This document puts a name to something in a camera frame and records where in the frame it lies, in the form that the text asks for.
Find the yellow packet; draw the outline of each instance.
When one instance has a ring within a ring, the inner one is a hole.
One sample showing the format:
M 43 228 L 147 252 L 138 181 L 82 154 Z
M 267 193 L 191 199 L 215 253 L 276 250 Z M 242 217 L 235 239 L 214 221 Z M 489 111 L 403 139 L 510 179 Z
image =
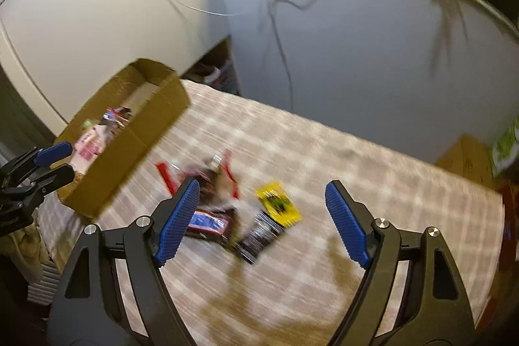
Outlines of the yellow packet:
M 256 195 L 271 216 L 281 226 L 288 227 L 301 220 L 301 214 L 289 200 L 279 182 L 270 182 L 256 189 Z

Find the cardboard box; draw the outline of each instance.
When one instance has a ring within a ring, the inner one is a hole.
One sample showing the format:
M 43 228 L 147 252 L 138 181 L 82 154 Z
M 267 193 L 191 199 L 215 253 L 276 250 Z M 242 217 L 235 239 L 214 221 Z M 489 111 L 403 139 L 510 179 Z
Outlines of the cardboard box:
M 137 59 L 85 103 L 55 142 L 74 145 L 84 131 L 86 119 L 100 119 L 107 108 L 117 106 L 132 108 L 129 124 L 85 175 L 76 175 L 74 182 L 58 190 L 63 204 L 87 217 L 99 215 L 149 148 L 189 106 L 189 98 L 173 70 L 154 60 Z
M 436 166 L 446 171 L 463 176 L 464 178 L 494 189 L 494 178 L 490 163 L 489 149 L 471 135 L 462 135 Z

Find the checkered tablecloth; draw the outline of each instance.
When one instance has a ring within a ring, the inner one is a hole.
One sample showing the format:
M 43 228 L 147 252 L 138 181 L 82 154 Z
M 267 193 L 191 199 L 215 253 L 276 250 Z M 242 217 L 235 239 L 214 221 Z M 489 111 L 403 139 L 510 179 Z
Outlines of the checkered tablecloth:
M 448 242 L 469 296 L 481 313 L 503 234 L 501 197 L 439 168 L 260 103 L 184 83 L 192 102 L 121 186 L 97 223 L 126 226 L 165 199 L 154 164 L 200 163 L 233 152 L 240 182 L 240 231 L 261 210 L 254 189 L 281 181 L 303 216 L 256 265 L 220 245 L 185 238 L 162 268 L 166 286 L 199 345 L 323 345 L 351 303 L 364 271 L 349 259 L 324 205 L 324 187 L 339 179 L 375 217 L 397 228 L 437 226 Z M 59 268 L 85 222 L 50 197 L 40 226 Z M 145 334 L 124 261 L 121 290 L 132 328 Z M 399 266 L 379 333 L 389 331 L 405 280 Z

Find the silver screw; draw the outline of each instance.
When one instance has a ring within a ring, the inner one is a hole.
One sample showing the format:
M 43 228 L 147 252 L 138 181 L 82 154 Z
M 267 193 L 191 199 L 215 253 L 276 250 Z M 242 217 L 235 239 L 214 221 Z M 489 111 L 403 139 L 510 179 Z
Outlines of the silver screw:
M 433 226 L 431 226 L 430 228 L 427 228 L 427 233 L 430 234 L 430 236 L 432 236 L 432 237 L 440 236 L 440 230 Z
M 95 224 L 89 224 L 87 227 L 85 227 L 84 232 L 87 235 L 92 235 L 97 230 L 97 226 Z
M 150 224 L 151 220 L 148 216 L 141 216 L 137 219 L 137 226 L 140 228 L 145 228 Z
M 383 218 L 383 217 L 377 217 L 375 219 L 375 224 L 380 227 L 381 229 L 385 229 L 386 227 L 389 226 L 389 222 L 387 221 L 387 219 Z

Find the plaid tablecloth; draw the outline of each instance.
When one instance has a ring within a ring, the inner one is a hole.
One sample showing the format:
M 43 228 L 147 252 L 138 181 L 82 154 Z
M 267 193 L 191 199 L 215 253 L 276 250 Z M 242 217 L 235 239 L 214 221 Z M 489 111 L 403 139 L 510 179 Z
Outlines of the plaid tablecloth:
M 322 124 L 255 101 L 184 83 L 192 106 L 121 186 L 97 223 L 126 226 L 165 199 L 154 163 L 201 163 L 233 152 L 240 182 L 240 230 L 261 210 L 254 189 L 281 181 L 303 216 L 249 265 L 220 245 L 185 238 L 161 272 L 186 326 L 200 345 L 323 345 L 344 316 L 364 271 L 349 259 L 324 205 L 324 187 L 339 179 L 375 217 L 397 228 L 437 226 L 465 284 L 474 319 L 496 270 L 503 234 L 501 197 L 463 178 Z M 40 226 L 59 268 L 85 222 L 50 197 Z M 124 261 L 121 290 L 132 328 L 145 334 Z M 406 265 L 379 333 L 389 331 L 403 292 Z

